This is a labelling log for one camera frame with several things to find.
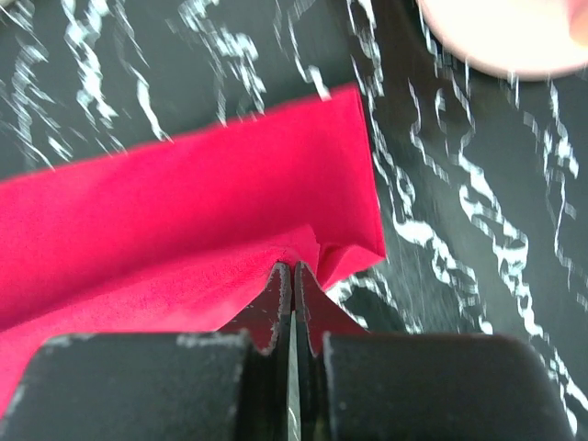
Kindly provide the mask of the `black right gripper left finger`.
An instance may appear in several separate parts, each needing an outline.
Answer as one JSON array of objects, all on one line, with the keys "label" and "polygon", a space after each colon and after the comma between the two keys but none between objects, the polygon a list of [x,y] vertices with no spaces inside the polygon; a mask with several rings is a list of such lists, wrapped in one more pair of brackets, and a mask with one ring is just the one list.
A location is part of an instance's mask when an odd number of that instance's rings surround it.
[{"label": "black right gripper left finger", "polygon": [[65,334],[28,362],[4,440],[285,440],[290,270],[214,333]]}]

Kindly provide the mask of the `crimson red t shirt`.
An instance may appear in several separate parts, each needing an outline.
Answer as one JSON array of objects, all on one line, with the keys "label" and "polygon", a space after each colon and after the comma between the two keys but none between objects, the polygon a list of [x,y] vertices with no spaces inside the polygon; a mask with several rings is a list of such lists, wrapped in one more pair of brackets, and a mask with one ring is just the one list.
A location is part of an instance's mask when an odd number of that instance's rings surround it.
[{"label": "crimson red t shirt", "polygon": [[71,333],[214,331],[277,262],[323,288],[386,254],[354,85],[1,186],[1,403]]}]

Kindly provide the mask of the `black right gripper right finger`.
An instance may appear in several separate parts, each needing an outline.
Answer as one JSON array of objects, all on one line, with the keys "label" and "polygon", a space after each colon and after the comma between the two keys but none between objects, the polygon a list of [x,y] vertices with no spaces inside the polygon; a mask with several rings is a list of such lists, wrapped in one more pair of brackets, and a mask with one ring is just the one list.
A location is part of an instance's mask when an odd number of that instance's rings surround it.
[{"label": "black right gripper right finger", "polygon": [[374,334],[293,276],[303,440],[570,440],[530,345],[505,335]]}]

